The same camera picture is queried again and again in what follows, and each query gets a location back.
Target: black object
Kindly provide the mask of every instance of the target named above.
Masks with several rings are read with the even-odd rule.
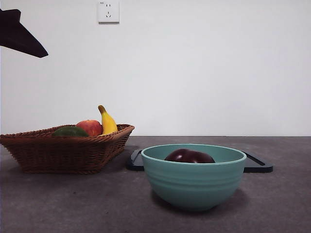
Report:
[[[40,42],[19,22],[20,14],[17,9],[0,9],[0,46],[40,58],[47,56]]]
[[[133,170],[133,171],[143,171],[144,166],[142,162],[142,157],[141,157],[141,151],[142,150],[135,150],[131,157],[128,159],[126,163],[126,168],[128,170]],[[255,173],[265,173],[265,172],[272,172],[273,171],[273,165],[270,163],[267,163],[260,159],[259,157],[256,157],[254,155],[251,155],[249,153],[246,153],[243,151],[246,156],[246,164],[244,168],[245,173],[249,172],[255,172]]]

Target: banana stem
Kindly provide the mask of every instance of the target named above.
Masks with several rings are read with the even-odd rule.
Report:
[[[104,106],[102,106],[102,105],[98,105],[98,110],[101,112],[101,114],[106,112]]]

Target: banana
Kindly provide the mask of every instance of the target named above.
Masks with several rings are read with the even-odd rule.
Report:
[[[100,113],[102,115],[103,134],[101,134],[101,135],[106,135],[106,134],[110,134],[110,133],[118,131],[116,122],[108,114],[108,112],[105,110],[105,108],[102,105],[98,105],[98,110],[100,111]]]

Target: basket rim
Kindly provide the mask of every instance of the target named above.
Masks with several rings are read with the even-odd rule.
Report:
[[[89,136],[89,137],[76,137],[76,136],[57,136],[57,137],[51,137],[51,136],[34,136],[34,134],[36,133],[40,133],[40,132],[49,132],[49,131],[53,131],[56,130],[58,128],[64,127],[64,126],[75,126],[73,124],[67,124],[67,125],[60,125],[60,126],[54,126],[51,128],[46,128],[46,129],[41,129],[41,130],[35,130],[35,131],[28,131],[28,132],[20,132],[20,133],[7,133],[7,134],[0,134],[0,139],[1,138],[14,138],[14,139],[34,139],[34,138],[54,138],[54,139],[59,139],[59,138],[70,138],[70,139],[95,139],[95,138],[101,138],[101,139],[105,139],[105,138],[110,138],[112,136],[116,136],[118,134],[127,132],[127,131],[132,131],[135,127],[133,125],[129,125],[129,124],[117,124],[118,127],[122,127],[124,126],[124,129],[118,130],[116,132],[110,133],[110,134],[106,134],[106,135],[99,135],[99,136]]]

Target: red apple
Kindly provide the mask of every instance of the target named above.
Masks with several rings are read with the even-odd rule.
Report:
[[[214,163],[214,159],[206,153],[181,148],[170,153],[165,160],[182,163]]]
[[[76,124],[87,132],[90,136],[98,136],[103,133],[103,127],[97,120],[83,120]]]

